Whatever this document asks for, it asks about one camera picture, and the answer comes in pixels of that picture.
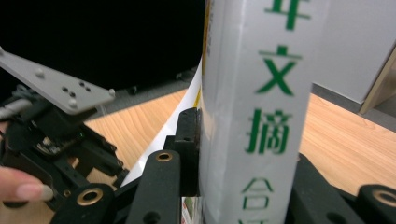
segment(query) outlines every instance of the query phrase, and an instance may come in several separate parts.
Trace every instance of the wooden floor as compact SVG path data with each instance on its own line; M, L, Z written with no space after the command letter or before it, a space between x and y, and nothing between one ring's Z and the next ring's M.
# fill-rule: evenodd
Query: wooden floor
M166 95L94 119L87 124L118 148L131 169L172 114L185 91ZM335 186L355 194L362 184L396 189L396 133L311 95L301 152ZM100 174L92 182L109 181ZM43 203L18 210L0 206L0 223L49 223L53 213Z

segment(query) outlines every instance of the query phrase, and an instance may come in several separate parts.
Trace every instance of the gray metal bracket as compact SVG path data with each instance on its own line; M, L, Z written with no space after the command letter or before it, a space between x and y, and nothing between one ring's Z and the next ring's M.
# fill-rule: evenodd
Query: gray metal bracket
M0 67L67 114L75 115L108 103L114 90L106 90L84 80L4 51L0 47Z

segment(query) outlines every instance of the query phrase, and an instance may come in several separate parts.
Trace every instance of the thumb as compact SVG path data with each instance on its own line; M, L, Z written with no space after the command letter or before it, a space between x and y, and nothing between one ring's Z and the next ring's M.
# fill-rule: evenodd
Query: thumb
M48 201L53 191L41 181L23 171L0 167L0 201Z

